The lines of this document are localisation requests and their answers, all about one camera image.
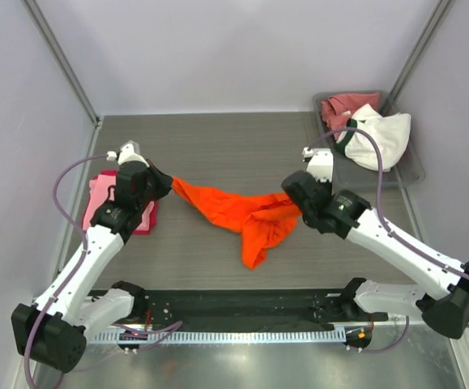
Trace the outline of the orange t shirt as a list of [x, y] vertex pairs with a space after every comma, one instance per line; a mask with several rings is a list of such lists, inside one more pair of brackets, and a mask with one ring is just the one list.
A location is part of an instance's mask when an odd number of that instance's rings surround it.
[[240, 236], [241, 261], [251, 270], [293, 232], [302, 216], [284, 192], [244, 196], [192, 185], [179, 177], [173, 179], [173, 191], [211, 224]]

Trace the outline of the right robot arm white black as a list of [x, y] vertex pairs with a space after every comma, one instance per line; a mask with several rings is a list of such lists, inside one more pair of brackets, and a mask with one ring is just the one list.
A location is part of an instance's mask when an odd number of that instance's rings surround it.
[[281, 184], [303, 221], [321, 234], [365, 248], [413, 280], [412, 285], [363, 280], [340, 300], [342, 315], [358, 320], [370, 313], [421, 318], [435, 332], [460, 339], [469, 326], [469, 261], [445, 256], [383, 217], [350, 190], [333, 193], [329, 182], [296, 171]]

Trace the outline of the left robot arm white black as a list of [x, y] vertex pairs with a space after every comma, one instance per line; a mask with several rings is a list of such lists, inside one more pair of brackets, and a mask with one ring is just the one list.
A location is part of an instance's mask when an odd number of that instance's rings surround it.
[[147, 207], [165, 197], [172, 185], [169, 175], [146, 162], [120, 165], [72, 258], [31, 305], [19, 304], [12, 312], [16, 347], [26, 362], [68, 373], [97, 333], [121, 320], [139, 323], [146, 317], [143, 288], [125, 281], [116, 282], [92, 303], [85, 300], [101, 272], [141, 224]]

